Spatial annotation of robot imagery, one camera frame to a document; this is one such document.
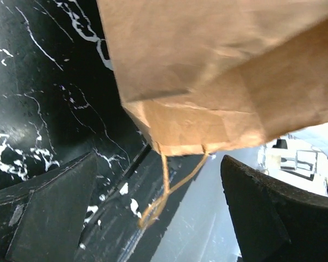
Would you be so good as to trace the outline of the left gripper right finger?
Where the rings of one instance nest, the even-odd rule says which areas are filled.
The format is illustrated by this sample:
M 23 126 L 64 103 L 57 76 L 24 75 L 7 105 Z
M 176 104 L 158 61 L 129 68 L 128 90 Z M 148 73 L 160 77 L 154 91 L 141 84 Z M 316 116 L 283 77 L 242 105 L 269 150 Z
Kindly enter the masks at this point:
M 220 173 L 243 261 L 328 261 L 328 197 L 229 155 Z

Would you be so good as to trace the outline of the brown paper bag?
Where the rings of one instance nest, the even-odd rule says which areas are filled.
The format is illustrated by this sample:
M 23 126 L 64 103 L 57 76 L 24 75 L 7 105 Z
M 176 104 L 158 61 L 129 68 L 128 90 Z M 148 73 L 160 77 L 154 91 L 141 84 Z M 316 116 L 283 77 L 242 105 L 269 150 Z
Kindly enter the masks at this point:
M 328 122 L 328 1 L 98 1 L 121 105 L 167 158 L 254 147 Z

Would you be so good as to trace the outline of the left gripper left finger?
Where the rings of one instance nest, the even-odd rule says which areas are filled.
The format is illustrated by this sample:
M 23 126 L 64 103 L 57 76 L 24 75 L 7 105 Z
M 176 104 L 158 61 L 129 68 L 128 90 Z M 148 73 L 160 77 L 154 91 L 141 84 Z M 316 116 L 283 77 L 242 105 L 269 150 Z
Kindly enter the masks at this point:
M 97 157 L 0 190 L 0 261 L 73 261 L 95 184 Z

